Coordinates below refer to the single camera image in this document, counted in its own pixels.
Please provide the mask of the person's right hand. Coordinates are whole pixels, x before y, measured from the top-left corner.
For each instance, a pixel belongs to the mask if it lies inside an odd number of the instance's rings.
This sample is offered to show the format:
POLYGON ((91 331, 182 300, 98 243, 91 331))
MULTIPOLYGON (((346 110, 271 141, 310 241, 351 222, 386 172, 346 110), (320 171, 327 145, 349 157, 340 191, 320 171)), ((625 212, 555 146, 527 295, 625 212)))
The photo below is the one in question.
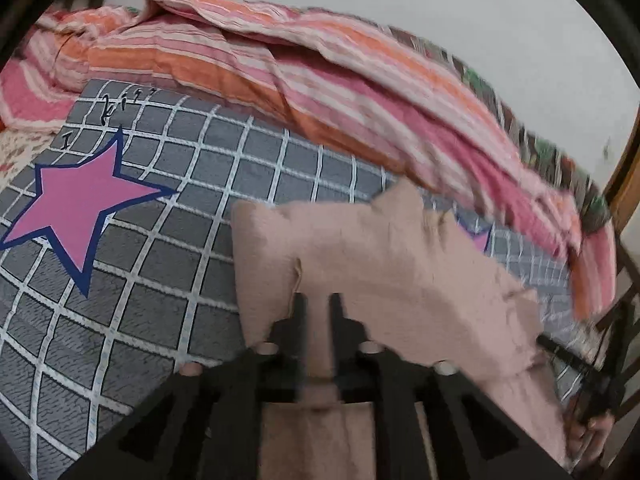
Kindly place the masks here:
POLYGON ((591 417, 588 422, 578 422, 578 396, 573 396, 564 412, 566 454, 575 470, 593 464, 603 453, 606 441, 615 424, 610 411, 591 417))

